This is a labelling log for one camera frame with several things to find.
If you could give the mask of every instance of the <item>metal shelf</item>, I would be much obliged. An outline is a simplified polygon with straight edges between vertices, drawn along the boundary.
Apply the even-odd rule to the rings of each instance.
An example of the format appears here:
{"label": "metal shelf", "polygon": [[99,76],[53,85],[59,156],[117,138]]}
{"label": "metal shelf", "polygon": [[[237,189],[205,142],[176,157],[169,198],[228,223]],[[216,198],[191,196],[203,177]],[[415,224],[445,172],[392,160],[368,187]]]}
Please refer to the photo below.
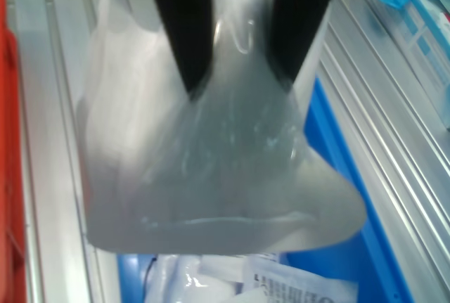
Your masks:
{"label": "metal shelf", "polygon": [[[31,302],[120,302],[85,238],[73,110],[98,0],[8,0],[20,45]],[[126,0],[139,19],[148,0]],[[319,77],[416,302],[450,299],[450,134],[367,0],[333,0]]]}

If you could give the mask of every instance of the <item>white package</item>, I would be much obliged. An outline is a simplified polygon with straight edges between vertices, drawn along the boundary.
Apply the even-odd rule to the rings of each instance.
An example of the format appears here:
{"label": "white package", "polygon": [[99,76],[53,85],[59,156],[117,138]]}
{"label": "white package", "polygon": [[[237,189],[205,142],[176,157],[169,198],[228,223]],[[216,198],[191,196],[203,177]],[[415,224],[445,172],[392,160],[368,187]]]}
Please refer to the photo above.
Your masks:
{"label": "white package", "polygon": [[[235,283],[198,272],[200,256],[167,256],[162,263],[158,257],[157,273],[145,303],[222,303],[236,295]],[[162,281],[158,281],[159,273],[164,274]]]}
{"label": "white package", "polygon": [[192,100],[164,28],[101,0],[77,109],[89,241],[250,254],[351,237],[366,220],[361,196],[303,134],[326,20],[287,91],[265,56],[263,0],[214,2],[214,65]]}
{"label": "white package", "polygon": [[[280,262],[280,255],[276,253],[254,254],[252,256],[268,259],[272,262]],[[247,257],[247,255],[203,255],[199,272],[225,281],[243,283],[244,264]]]}
{"label": "white package", "polygon": [[179,255],[158,255],[154,264],[155,270],[148,289],[145,303],[165,303],[168,296],[169,284],[173,280],[178,266]]}
{"label": "white package", "polygon": [[244,268],[243,292],[264,288],[268,303],[356,303],[358,285],[249,257]]}

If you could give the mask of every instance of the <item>red bin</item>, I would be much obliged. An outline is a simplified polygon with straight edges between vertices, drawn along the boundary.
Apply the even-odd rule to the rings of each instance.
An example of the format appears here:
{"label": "red bin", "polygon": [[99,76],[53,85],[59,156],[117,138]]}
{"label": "red bin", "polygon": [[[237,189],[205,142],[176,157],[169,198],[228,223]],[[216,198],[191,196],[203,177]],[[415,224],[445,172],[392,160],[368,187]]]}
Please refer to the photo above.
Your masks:
{"label": "red bin", "polygon": [[0,303],[26,303],[18,55],[0,0]]}

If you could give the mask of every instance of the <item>transparent plastic bag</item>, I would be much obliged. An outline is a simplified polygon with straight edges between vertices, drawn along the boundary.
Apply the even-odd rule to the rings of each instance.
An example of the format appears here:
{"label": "transparent plastic bag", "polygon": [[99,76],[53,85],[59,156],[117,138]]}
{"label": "transparent plastic bag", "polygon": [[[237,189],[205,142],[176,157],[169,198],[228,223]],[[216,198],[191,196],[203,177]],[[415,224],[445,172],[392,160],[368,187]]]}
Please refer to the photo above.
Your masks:
{"label": "transparent plastic bag", "polygon": [[289,89],[265,56],[265,0],[214,3],[214,63],[190,98],[163,26],[138,25],[126,0],[101,0],[77,110],[89,240],[114,252],[249,254],[352,236],[363,201],[303,134],[326,20]]}

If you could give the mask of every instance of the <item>blue plastic container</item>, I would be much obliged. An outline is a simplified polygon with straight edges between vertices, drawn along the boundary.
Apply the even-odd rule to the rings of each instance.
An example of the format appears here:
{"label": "blue plastic container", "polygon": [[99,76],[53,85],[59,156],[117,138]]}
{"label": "blue plastic container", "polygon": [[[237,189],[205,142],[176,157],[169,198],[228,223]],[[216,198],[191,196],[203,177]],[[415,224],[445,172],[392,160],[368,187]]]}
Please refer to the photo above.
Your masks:
{"label": "blue plastic container", "polygon": [[[350,240],[332,247],[287,254],[289,265],[327,278],[359,284],[358,303],[409,303],[411,294],[366,188],[359,176],[320,82],[314,87],[305,124],[309,144],[351,181],[366,201],[368,222]],[[122,301],[143,303],[152,255],[118,256]]]}

